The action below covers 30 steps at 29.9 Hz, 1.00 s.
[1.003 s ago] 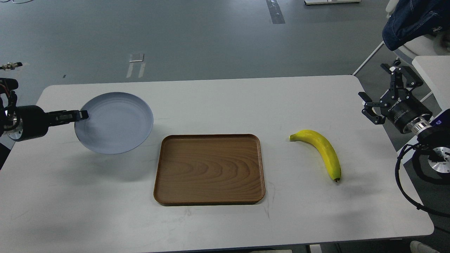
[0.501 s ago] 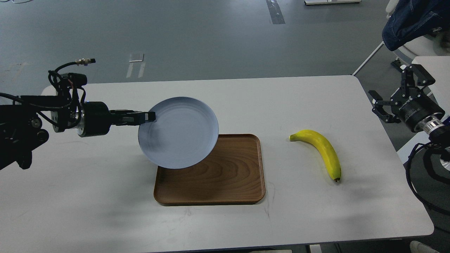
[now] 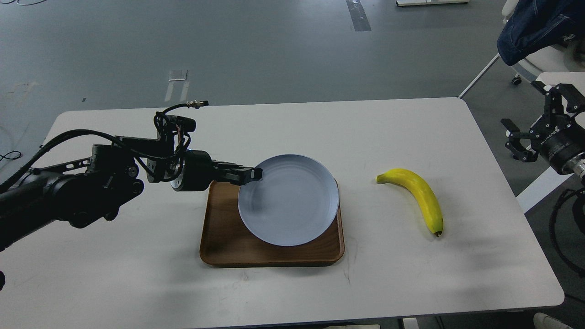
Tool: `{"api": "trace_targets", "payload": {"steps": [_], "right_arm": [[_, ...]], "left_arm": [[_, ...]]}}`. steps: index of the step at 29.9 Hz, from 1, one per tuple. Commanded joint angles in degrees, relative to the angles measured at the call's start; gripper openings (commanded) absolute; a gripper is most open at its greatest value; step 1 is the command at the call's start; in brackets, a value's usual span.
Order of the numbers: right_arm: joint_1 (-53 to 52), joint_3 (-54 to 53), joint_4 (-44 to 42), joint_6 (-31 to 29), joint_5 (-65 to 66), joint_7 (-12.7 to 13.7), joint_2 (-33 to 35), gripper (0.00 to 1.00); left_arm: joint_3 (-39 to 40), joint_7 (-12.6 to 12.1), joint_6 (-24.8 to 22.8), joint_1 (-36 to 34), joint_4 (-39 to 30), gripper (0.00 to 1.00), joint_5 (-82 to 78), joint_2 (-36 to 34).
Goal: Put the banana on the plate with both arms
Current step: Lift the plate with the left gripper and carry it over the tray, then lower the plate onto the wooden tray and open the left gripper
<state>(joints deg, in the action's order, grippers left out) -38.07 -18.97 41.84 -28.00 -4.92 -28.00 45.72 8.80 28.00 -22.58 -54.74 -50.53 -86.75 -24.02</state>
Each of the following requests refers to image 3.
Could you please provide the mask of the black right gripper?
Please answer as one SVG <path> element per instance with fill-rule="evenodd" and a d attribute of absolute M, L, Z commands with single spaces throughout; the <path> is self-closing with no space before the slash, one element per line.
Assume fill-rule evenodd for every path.
<path fill-rule="evenodd" d="M 512 120 L 501 119 L 508 132 L 505 147 L 518 161 L 532 163 L 540 155 L 557 174 L 584 175 L 585 131 L 575 116 L 566 113 L 583 113 L 585 97 L 573 84 L 559 83 L 550 85 L 549 89 L 541 81 L 533 81 L 531 85 L 545 96 L 543 115 L 528 133 L 521 132 Z M 521 140 L 530 140 L 530 148 L 524 147 Z"/>

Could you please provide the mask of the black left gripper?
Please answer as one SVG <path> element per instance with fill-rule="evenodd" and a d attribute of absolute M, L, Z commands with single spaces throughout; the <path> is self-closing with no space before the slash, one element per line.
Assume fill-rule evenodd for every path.
<path fill-rule="evenodd" d="M 215 181 L 244 186 L 260 181 L 261 167 L 246 167 L 236 163 L 215 161 Z M 202 150 L 187 150 L 181 165 L 181 173 L 170 185 L 176 192 L 204 191 L 214 178 L 213 159 Z"/>

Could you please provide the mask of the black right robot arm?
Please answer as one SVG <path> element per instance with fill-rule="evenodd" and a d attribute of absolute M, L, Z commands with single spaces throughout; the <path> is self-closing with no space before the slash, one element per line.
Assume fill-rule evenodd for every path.
<path fill-rule="evenodd" d="M 543 113 L 526 133 L 512 120 L 501 119 L 509 133 L 505 147 L 516 160 L 535 162 L 541 156 L 557 174 L 576 174 L 584 183 L 585 130 L 576 121 L 585 110 L 583 94 L 573 84 L 546 88 L 543 82 L 533 81 L 531 85 L 544 95 Z"/>

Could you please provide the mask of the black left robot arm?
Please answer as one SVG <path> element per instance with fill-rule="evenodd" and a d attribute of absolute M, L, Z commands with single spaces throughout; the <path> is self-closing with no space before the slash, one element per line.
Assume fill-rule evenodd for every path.
<path fill-rule="evenodd" d="M 140 169 L 149 183 L 169 182 L 177 192 L 203 191 L 214 181 L 243 186 L 261 180 L 259 167 L 220 162 L 205 151 L 189 149 L 196 121 L 170 112 L 208 104 L 190 101 L 157 111 L 153 116 L 154 139 L 74 129 L 49 140 L 1 185 L 1 250 L 54 221 L 75 228 L 88 227 L 101 218 L 112 221 L 121 206 L 144 191 Z M 109 144 L 94 144 L 88 158 L 34 167 L 56 146 L 90 135 Z"/>

